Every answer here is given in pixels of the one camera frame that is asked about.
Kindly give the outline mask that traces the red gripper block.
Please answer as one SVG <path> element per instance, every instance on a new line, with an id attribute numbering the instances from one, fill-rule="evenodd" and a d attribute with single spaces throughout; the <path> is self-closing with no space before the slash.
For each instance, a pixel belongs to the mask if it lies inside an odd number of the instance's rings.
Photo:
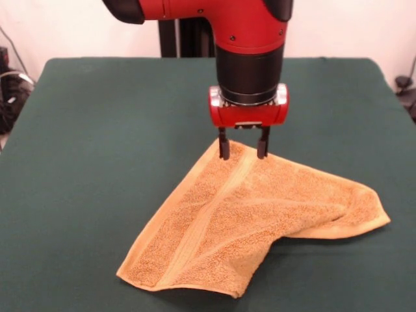
<path id="1" fill-rule="evenodd" d="M 219 86 L 209 88 L 209 112 L 212 123 L 218 128 L 220 158 L 228 160 L 230 156 L 229 140 L 225 127 L 264 126 L 257 143 L 257 157 L 268 156 L 270 127 L 285 122 L 289 111 L 290 95 L 286 84 L 280 83 L 276 95 L 271 101 L 261 105 L 234 105 L 225 101 Z"/>

